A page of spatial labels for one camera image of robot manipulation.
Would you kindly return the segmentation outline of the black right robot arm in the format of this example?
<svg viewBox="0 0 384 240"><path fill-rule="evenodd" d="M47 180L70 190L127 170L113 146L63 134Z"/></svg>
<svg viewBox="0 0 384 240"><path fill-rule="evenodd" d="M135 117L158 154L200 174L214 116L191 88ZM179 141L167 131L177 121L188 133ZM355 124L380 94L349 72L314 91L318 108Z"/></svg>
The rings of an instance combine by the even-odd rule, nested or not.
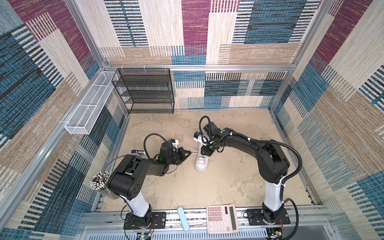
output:
<svg viewBox="0 0 384 240"><path fill-rule="evenodd" d="M281 146L249 138L229 128L221 130L213 122L207 124L203 132L208 134L208 142L202 147L203 155L210 156L221 147L231 147L257 160L259 173L265 180L263 220L267 224L275 223L284 208L284 180L290 167Z"/></svg>

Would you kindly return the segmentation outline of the blue glue stick white cap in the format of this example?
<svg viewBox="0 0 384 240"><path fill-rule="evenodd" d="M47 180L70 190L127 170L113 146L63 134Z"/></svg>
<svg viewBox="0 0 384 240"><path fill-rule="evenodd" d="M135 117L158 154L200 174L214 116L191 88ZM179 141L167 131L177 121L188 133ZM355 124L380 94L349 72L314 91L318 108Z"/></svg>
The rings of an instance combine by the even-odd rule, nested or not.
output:
<svg viewBox="0 0 384 240"><path fill-rule="evenodd" d="M132 154L139 154L139 155L146 155L146 152L141 151L141 150L131 150L131 153Z"/></svg>

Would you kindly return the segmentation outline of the light blue case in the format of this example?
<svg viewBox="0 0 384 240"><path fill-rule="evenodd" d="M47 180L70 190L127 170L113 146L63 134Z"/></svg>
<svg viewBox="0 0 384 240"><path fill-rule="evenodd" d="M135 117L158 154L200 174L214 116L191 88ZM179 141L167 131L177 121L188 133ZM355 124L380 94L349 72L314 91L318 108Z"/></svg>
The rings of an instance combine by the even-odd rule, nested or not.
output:
<svg viewBox="0 0 384 240"><path fill-rule="evenodd" d="M180 218L183 230L185 232L189 232L190 231L190 225L188 223L188 219L187 219L187 216L186 216L186 213L185 213L184 209L182 207L179 207L177 209L177 212L178 212L178 215L179 215L179 218Z"/></svg>

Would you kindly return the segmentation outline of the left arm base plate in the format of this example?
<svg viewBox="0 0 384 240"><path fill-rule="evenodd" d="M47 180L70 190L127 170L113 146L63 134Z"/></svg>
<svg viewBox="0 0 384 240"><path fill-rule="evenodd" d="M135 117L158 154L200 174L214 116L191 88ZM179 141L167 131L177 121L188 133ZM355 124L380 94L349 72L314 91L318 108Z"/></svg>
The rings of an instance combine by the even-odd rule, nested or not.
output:
<svg viewBox="0 0 384 240"><path fill-rule="evenodd" d="M139 218L132 213L127 213L124 222L124 230L149 230L152 228L164 229L166 219L166 212L153 212L151 214L146 214L142 218Z"/></svg>

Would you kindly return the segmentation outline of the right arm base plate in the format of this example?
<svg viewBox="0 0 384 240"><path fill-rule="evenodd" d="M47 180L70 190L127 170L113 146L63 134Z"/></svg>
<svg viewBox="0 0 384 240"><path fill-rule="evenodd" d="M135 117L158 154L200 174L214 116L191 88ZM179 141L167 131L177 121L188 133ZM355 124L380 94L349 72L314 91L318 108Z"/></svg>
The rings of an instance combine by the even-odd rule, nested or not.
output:
<svg viewBox="0 0 384 240"><path fill-rule="evenodd" d="M271 212L268 209L248 209L246 210L246 216L250 226L291 224L291 220L285 208L280 208L276 212Z"/></svg>

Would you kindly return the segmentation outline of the white sneaker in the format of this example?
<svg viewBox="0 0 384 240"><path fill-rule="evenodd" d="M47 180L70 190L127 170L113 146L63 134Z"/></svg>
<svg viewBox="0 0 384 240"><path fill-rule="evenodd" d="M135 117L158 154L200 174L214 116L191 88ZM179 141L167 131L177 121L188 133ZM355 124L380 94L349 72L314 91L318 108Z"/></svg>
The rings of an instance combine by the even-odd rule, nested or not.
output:
<svg viewBox="0 0 384 240"><path fill-rule="evenodd" d="M197 154L197 159L196 159L196 162L195 162L195 169L198 172L206 171L208 169L208 167L209 167L209 163L212 163L212 162L215 161L215 157L214 156L206 156L206 155L203 155L201 153L202 146L203 146L203 144L199 143L199 147L197 148L198 154Z"/></svg>

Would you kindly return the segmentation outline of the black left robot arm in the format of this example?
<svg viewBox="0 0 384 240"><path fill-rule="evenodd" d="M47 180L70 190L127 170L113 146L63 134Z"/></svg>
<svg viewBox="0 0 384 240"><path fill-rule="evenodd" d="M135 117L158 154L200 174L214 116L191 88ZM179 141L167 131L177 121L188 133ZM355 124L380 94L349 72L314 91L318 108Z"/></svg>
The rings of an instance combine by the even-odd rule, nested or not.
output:
<svg viewBox="0 0 384 240"><path fill-rule="evenodd" d="M130 208L131 212L125 219L127 223L143 228L154 222L152 207L141 193L146 176L162 177L168 172L170 165L180 165L191 154L191 151L165 142L154 158L143 159L134 154L124 156L110 175L107 188L122 198Z"/></svg>

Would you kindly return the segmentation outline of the white shoelace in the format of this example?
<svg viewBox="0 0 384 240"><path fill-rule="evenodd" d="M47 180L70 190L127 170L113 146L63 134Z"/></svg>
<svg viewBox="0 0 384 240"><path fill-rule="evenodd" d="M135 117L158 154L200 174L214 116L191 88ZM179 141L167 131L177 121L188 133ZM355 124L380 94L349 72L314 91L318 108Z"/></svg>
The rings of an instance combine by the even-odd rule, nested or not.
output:
<svg viewBox="0 0 384 240"><path fill-rule="evenodd" d="M207 156L203 155L201 148L203 147L202 144L199 143L198 147L195 147L196 152L193 153L193 155L197 156L197 164L198 165L207 165L209 162L214 162L215 157L214 156Z"/></svg>

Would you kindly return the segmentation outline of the cup of coloured pencils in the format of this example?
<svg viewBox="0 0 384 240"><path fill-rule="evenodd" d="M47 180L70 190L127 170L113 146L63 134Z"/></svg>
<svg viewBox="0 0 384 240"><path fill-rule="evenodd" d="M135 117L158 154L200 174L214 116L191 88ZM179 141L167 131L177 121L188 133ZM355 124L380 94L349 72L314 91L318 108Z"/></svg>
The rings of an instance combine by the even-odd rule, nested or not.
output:
<svg viewBox="0 0 384 240"><path fill-rule="evenodd" d="M92 190L112 199L116 200L119 197L114 194L108 187L107 183L110 178L108 172L98 172L95 174L91 180L90 187Z"/></svg>

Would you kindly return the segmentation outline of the pink calculator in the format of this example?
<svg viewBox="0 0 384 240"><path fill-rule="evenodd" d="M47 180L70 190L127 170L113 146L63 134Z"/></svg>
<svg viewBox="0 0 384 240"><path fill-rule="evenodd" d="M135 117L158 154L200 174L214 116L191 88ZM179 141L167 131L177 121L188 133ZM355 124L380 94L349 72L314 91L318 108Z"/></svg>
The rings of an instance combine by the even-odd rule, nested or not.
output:
<svg viewBox="0 0 384 240"><path fill-rule="evenodd" d="M239 232L238 216L234 204L207 206L209 234L234 234Z"/></svg>

